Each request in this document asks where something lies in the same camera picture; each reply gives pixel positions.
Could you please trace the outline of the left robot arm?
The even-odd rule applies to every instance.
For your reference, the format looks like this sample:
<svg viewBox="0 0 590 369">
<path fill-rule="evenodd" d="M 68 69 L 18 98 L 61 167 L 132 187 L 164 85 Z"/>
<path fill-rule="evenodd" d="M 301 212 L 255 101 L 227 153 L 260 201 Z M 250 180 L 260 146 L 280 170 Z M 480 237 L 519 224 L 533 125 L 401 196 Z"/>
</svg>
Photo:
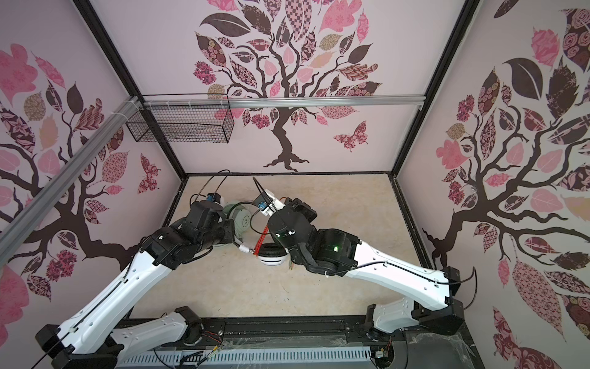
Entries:
<svg viewBox="0 0 590 369">
<path fill-rule="evenodd" d="M 144 238 L 129 266 L 80 312 L 60 325 L 47 324 L 36 341 L 53 368 L 115 368 L 163 344 L 197 344 L 204 326 L 187 306 L 135 326 L 118 324 L 179 266 L 204 257 L 216 244 L 233 241 L 234 222 L 222 205 L 195 201 L 184 218 Z"/>
</svg>

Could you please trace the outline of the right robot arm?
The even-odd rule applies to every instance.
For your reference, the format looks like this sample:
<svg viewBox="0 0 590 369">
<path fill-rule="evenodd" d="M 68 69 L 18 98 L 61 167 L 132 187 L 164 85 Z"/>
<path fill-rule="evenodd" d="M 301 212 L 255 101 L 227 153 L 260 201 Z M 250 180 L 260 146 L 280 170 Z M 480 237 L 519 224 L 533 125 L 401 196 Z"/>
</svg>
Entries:
<svg viewBox="0 0 590 369">
<path fill-rule="evenodd" d="M 313 274 L 354 278 L 378 284 L 402 298 L 368 308 L 368 325 L 387 334 L 422 327 L 438 335 L 454 335 L 465 321 L 456 299 L 463 283 L 452 267 L 441 271 L 420 267 L 377 250 L 356 235 L 336 228 L 318 229 L 316 212 L 299 199 L 261 208 L 274 243 L 290 260 Z"/>
</svg>

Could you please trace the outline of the mint green white headphones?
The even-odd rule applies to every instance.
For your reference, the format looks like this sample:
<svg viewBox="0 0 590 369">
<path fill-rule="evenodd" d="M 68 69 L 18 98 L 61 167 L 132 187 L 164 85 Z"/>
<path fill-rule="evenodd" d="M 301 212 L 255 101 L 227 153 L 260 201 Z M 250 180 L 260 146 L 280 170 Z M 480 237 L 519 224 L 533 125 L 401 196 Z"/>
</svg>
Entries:
<svg viewBox="0 0 590 369">
<path fill-rule="evenodd" d="M 243 241 L 244 234 L 250 229 L 250 220 L 254 214 L 247 204 L 235 201 L 224 206 L 224 214 L 234 222 L 235 237 Z"/>
</svg>

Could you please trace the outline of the black white headphones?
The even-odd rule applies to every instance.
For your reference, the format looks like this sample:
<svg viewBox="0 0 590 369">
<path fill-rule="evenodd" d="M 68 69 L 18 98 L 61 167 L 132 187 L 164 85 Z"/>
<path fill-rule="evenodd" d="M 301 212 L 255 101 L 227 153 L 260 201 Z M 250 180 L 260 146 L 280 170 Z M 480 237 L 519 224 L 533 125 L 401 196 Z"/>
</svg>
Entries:
<svg viewBox="0 0 590 369">
<path fill-rule="evenodd" d="M 269 228 L 265 226 L 264 230 L 260 231 L 254 227 L 253 220 L 257 215 L 262 215 L 258 210 L 258 207 L 251 201 L 239 201 L 237 203 L 247 204 L 250 210 L 254 213 L 250 220 L 250 229 L 247 232 L 253 232 L 259 235 L 259 238 L 254 245 L 251 245 L 244 240 L 240 241 L 234 237 L 234 245 L 241 252 L 255 256 L 266 266 L 278 266 L 287 261 L 287 257 L 289 256 L 288 251 L 274 241 L 271 241 Z"/>
</svg>

